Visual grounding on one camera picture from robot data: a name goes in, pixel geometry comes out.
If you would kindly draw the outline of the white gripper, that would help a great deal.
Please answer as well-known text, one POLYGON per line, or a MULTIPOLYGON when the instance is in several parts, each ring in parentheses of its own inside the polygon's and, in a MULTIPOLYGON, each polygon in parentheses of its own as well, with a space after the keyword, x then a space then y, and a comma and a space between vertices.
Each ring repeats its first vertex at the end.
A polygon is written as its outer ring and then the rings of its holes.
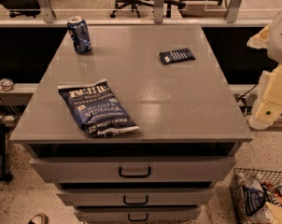
MULTIPOLYGON (((247 46, 253 49, 266 49, 271 24, 263 27, 247 41, 247 46)), ((282 64, 272 72, 263 71, 265 79, 261 102, 255 102, 249 126, 256 130, 264 130, 272 126, 282 114, 282 64)))

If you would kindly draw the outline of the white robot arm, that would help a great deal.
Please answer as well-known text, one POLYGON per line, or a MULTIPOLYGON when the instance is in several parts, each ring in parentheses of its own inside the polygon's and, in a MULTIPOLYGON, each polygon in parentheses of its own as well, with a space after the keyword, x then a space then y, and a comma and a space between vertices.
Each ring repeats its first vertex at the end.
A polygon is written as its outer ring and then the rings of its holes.
POLYGON ((272 72, 261 73, 259 93, 253 104, 249 126, 264 130, 282 115, 282 10, 274 20, 247 41, 253 49, 267 49, 270 59, 278 63, 272 72))

